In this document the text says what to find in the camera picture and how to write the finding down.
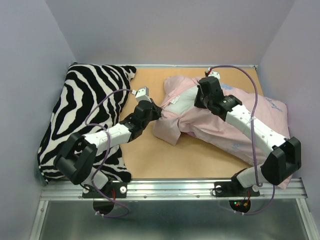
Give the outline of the white pillow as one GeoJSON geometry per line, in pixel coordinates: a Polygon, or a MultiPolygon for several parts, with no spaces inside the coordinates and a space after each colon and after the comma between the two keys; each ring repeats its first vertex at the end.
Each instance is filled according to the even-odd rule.
{"type": "Polygon", "coordinates": [[[183,115],[194,107],[197,92],[198,88],[196,86],[187,89],[179,95],[180,98],[176,104],[171,104],[169,102],[165,110],[177,115],[183,115]]]}

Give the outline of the pink printed pillowcase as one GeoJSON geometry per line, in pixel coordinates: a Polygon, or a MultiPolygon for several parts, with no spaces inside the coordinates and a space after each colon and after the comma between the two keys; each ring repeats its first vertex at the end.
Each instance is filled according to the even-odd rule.
{"type": "MultiPolygon", "coordinates": [[[[165,110],[169,102],[184,91],[197,87],[200,77],[173,76],[164,81],[165,98],[161,104],[161,117],[155,122],[153,134],[171,145],[175,145],[181,133],[190,134],[210,143],[250,164],[263,164],[266,156],[259,149],[253,149],[251,140],[232,125],[224,122],[206,108],[193,107],[182,115],[165,110]]],[[[253,111],[255,118],[273,131],[290,139],[287,106],[255,93],[248,93],[235,87],[220,84],[224,95],[233,95],[253,111]]],[[[291,176],[279,187],[286,187],[291,176]]]]}

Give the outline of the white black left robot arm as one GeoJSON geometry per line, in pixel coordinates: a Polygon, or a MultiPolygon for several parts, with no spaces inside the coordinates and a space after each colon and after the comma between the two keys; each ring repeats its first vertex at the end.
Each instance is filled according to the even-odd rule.
{"type": "Polygon", "coordinates": [[[133,113],[110,128],[85,135],[71,134],[54,159],[54,167],[74,185],[91,186],[100,197],[108,196],[110,180],[94,168],[96,156],[105,152],[107,157],[110,148],[138,138],[150,122],[161,117],[161,112],[162,108],[152,99],[141,100],[133,113]]]}

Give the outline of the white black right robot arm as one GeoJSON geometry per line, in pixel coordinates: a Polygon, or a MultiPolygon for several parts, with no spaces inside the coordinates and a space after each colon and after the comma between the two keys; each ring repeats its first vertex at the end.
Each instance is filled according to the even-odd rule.
{"type": "Polygon", "coordinates": [[[208,109],[213,115],[238,129],[251,140],[252,148],[259,148],[266,160],[236,173],[230,182],[231,192],[242,195],[253,185],[280,185],[302,166],[301,142],[287,138],[254,116],[234,95],[224,95],[219,80],[214,76],[198,81],[195,107],[208,109]]]}

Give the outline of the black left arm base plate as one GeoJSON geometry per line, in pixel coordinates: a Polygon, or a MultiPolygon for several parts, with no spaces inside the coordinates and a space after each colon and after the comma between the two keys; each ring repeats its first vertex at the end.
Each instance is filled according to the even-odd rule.
{"type": "MultiPolygon", "coordinates": [[[[98,199],[103,196],[92,186],[81,183],[82,198],[98,199]]],[[[128,184],[126,182],[109,181],[100,191],[109,198],[124,199],[127,197],[128,184]]]]}

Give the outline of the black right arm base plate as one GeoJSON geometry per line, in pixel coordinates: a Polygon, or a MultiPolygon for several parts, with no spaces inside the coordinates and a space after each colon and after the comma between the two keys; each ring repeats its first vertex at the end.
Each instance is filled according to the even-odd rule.
{"type": "Polygon", "coordinates": [[[244,188],[238,183],[232,181],[216,181],[211,190],[211,195],[217,198],[231,197],[259,197],[260,191],[254,191],[252,187],[244,188]]]}

